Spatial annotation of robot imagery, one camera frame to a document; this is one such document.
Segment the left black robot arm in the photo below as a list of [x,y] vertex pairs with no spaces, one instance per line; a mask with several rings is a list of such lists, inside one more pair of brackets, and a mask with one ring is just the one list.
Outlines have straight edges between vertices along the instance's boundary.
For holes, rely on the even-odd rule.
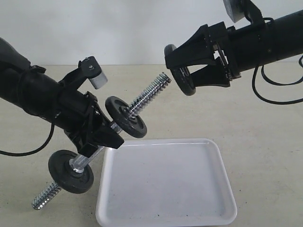
[[95,57],[79,61],[75,70],[62,80],[55,81],[45,74],[46,69],[31,62],[7,41],[0,41],[0,97],[27,114],[48,121],[51,128],[59,127],[86,157],[99,146],[119,148],[123,138],[110,126],[101,111],[97,98],[79,91],[85,80],[95,89],[106,82]]

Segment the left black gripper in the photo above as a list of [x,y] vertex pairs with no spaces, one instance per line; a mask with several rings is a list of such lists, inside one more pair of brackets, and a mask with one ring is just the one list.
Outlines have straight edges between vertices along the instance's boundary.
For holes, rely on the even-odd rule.
[[85,157],[91,157],[99,146],[118,149],[124,143],[90,92],[62,93],[56,111],[56,126],[64,130],[78,153]]

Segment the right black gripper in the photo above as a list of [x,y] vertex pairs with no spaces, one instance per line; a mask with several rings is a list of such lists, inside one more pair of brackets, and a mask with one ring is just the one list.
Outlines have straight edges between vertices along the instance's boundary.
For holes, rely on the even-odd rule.
[[190,74],[194,87],[230,87],[229,79],[241,77],[235,53],[232,49],[231,32],[235,28],[224,22],[202,25],[181,46],[168,44],[165,47],[167,69],[177,69],[194,65],[207,65]]

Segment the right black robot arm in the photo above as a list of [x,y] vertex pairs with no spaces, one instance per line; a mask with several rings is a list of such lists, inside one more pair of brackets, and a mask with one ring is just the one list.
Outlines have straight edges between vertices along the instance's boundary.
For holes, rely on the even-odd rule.
[[229,87],[241,72],[303,53],[303,12],[243,28],[202,25],[180,47],[164,49],[165,64],[184,94],[196,87]]

